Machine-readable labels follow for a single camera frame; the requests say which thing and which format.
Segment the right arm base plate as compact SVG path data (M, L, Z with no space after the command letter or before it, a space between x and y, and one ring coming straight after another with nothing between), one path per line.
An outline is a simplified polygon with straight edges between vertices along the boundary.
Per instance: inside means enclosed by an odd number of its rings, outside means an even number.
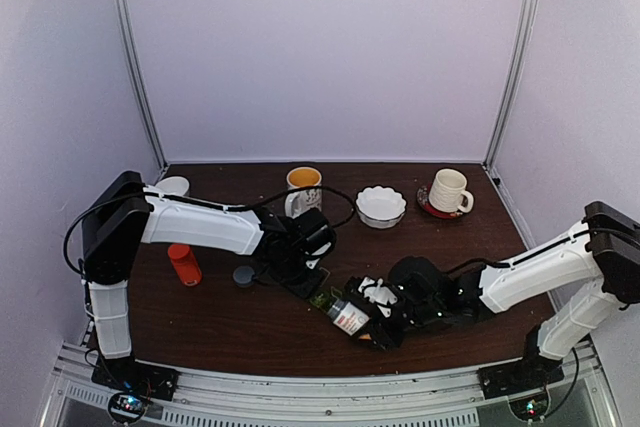
M565 376L561 366L546 372L524 368L514 362L481 368L478 378L484 398L488 400L542 389L562 381Z

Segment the grey bottle cap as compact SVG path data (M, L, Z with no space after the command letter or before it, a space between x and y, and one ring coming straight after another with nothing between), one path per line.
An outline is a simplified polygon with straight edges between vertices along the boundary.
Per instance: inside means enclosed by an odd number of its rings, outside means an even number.
M256 272L251 266L239 266L233 271L232 280L239 288L249 288L255 283Z

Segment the green weekly pill organizer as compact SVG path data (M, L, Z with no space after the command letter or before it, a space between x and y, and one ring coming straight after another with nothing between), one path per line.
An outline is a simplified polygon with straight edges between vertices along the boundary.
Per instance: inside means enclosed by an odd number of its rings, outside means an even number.
M328 314L332 306L342 300L342 292L330 287L328 290L319 290L310 299L309 303L316 309Z

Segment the grey lid pill bottle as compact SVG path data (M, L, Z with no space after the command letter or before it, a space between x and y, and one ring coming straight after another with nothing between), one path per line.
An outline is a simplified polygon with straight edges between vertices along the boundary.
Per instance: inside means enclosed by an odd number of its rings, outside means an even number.
M349 336L354 336L362 330L370 320L363 310L341 299L331 304L327 315L334 326Z

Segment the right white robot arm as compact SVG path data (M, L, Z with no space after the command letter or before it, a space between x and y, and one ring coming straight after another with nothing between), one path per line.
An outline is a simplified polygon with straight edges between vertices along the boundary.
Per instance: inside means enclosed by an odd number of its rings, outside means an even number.
M439 332L474 325L565 284L581 288L552 318L527 336L513 366L530 389L614 311L639 301L639 224L594 201L565 233L521 255L478 269L440 271L424 257L398 261L384 279L352 277L345 296L366 316L359 341L381 350L399 347L411 331Z

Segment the orange pill bottle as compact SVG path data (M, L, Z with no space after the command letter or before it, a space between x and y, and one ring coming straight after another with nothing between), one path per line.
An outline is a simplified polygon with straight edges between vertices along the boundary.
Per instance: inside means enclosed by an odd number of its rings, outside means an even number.
M192 248L186 244L171 244L167 254L174 271L181 283L187 287L194 287L202 280L202 273Z

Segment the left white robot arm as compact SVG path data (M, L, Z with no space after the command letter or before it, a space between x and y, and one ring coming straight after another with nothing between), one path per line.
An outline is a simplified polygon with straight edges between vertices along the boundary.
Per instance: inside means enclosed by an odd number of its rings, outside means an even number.
M325 279L317 266L336 233L312 208L294 218L263 206L228 206L162 192L139 173L122 172L81 221L82 273L106 376L123 391L137 389L144 371L134 362L128 281L140 245L184 244L250 256L301 299Z

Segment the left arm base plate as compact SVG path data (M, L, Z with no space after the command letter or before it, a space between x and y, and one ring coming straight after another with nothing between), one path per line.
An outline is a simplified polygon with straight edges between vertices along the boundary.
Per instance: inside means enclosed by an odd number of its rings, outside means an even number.
M99 357L93 369L93 383L145 398L171 401L179 373L177 370L139 362L134 356L119 359Z

